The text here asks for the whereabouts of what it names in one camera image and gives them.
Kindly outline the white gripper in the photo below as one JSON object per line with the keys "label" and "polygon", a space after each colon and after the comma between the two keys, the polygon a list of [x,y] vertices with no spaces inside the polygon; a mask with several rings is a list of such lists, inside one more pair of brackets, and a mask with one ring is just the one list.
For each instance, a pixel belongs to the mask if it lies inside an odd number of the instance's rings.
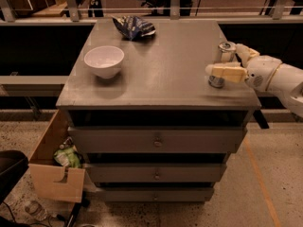
{"label": "white gripper", "polygon": [[282,64],[282,60],[270,56],[259,56],[257,50],[244,44],[236,44],[236,54],[241,59],[241,64],[247,65],[247,70],[241,67],[239,62],[231,61],[209,64],[205,68],[206,73],[235,83],[245,81],[253,89],[265,92],[270,79]]}

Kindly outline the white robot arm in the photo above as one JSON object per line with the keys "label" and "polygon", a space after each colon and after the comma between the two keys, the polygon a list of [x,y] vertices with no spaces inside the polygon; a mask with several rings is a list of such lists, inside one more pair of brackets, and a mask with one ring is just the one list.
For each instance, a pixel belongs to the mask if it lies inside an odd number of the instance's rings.
{"label": "white robot arm", "polygon": [[260,55],[244,44],[231,44],[228,53],[235,51],[240,61],[209,64],[205,72],[211,77],[234,83],[245,82],[258,92],[276,96],[292,113],[303,117],[303,70],[282,60]]}

